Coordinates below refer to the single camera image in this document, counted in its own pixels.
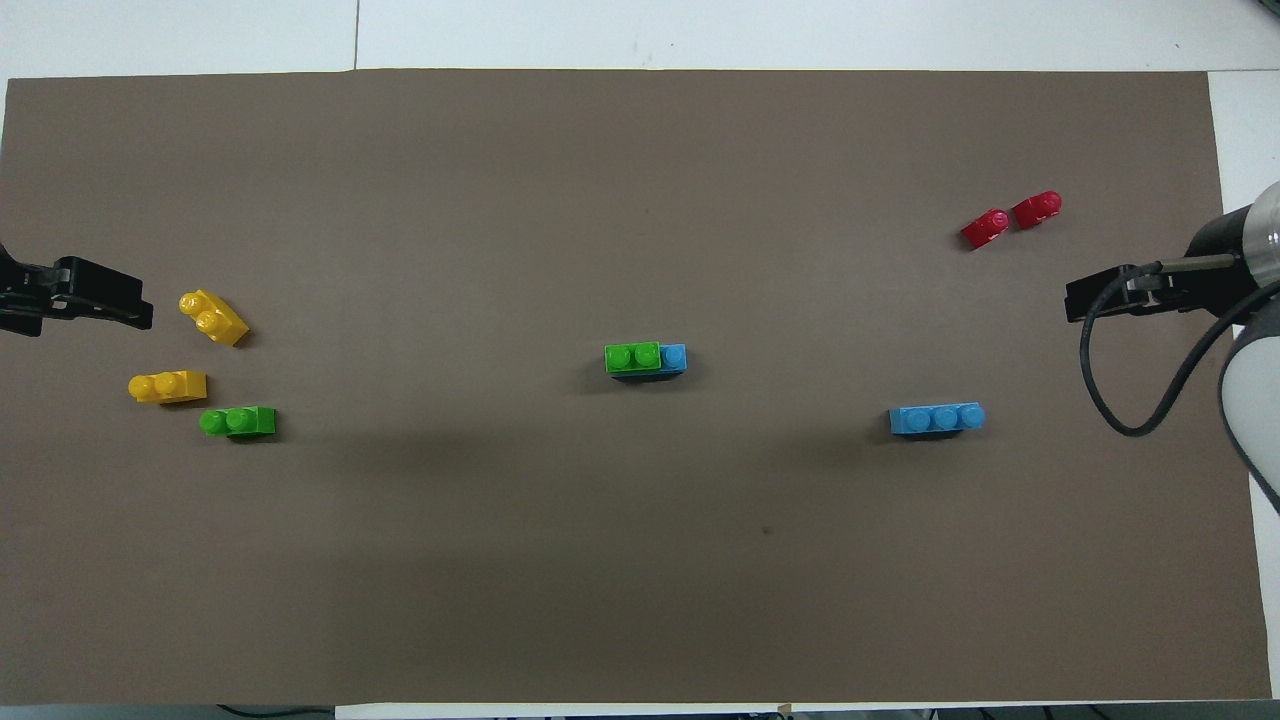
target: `red lego brick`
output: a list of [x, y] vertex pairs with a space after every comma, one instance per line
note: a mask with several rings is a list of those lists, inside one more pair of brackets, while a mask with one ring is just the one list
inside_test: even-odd
[[1061, 211], [1062, 196], [1052, 190], [1014, 205], [1014, 217], [1018, 218], [1018, 227], [1023, 229], [1034, 228]]
[[1009, 213], [992, 208], [980, 218], [969, 223], [961, 232], [969, 238], [969, 245], [978, 250], [983, 245], [996, 240], [996, 236], [1009, 229]]

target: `green lego brick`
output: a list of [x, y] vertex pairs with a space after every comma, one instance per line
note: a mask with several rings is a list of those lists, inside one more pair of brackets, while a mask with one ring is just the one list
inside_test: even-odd
[[220, 437], [261, 437], [275, 434], [275, 409], [252, 405], [250, 407], [228, 407], [227, 410], [206, 410], [200, 416], [200, 429], [206, 436]]
[[604, 372], [611, 375], [658, 370], [662, 350], [658, 341], [604, 346]]

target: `toy block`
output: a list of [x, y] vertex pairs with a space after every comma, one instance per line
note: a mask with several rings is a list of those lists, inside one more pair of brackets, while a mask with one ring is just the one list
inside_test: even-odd
[[251, 438], [275, 434], [275, 409], [252, 405], [207, 410], [200, 416], [206, 436]]
[[1061, 211], [1062, 196], [1052, 190], [1014, 205], [1014, 217], [1018, 218], [1018, 227], [1023, 229], [1034, 228]]
[[248, 332], [248, 325], [221, 297], [197, 290], [178, 300], [178, 310], [196, 323], [196, 329], [209, 340], [223, 345], [236, 345]]
[[888, 424], [896, 436], [975, 430], [986, 419], [987, 413], [977, 402], [918, 405], [888, 411]]
[[205, 395], [205, 374], [196, 370], [177, 370], [154, 375], [133, 375], [129, 395], [138, 402], [186, 402]]
[[657, 370], [632, 370], [630, 373], [613, 373], [613, 379], [625, 380], [628, 378], [653, 378], [662, 375], [678, 375], [689, 369], [689, 356], [684, 343], [659, 345], [658, 356], [662, 365]]
[[996, 240], [996, 236], [1006, 229], [1009, 229], [1009, 213], [992, 208], [983, 213], [980, 218], [965, 225], [960, 232], [969, 240], [969, 245], [974, 250], [978, 250], [983, 245]]
[[658, 341], [604, 346], [604, 372], [611, 375], [662, 369]]

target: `blue lego brick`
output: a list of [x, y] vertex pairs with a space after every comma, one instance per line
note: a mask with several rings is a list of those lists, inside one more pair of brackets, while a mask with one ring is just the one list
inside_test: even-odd
[[975, 430], [986, 419], [987, 413], [977, 402], [916, 405], [888, 411], [888, 424], [896, 436]]
[[662, 355], [662, 368], [658, 368], [657, 370], [613, 373], [609, 377], [616, 380], [623, 380], [627, 378], [644, 378], [653, 375], [678, 375], [689, 369], [689, 356], [685, 354], [684, 343], [659, 345], [658, 352]]

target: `brown mat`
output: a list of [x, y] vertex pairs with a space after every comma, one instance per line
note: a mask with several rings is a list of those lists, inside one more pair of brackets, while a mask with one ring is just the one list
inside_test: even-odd
[[[14, 81], [0, 237], [155, 328], [0, 337], [0, 702], [1270, 694], [1221, 352], [1105, 427], [1062, 284], [1220, 213], [1203, 74]], [[956, 232], [1043, 190], [1064, 213]], [[177, 311], [223, 295], [252, 328]], [[1137, 419], [1204, 314], [1102, 323]], [[675, 382], [607, 342], [685, 342]], [[279, 409], [276, 442], [134, 404]], [[888, 436], [897, 405], [988, 427]]]

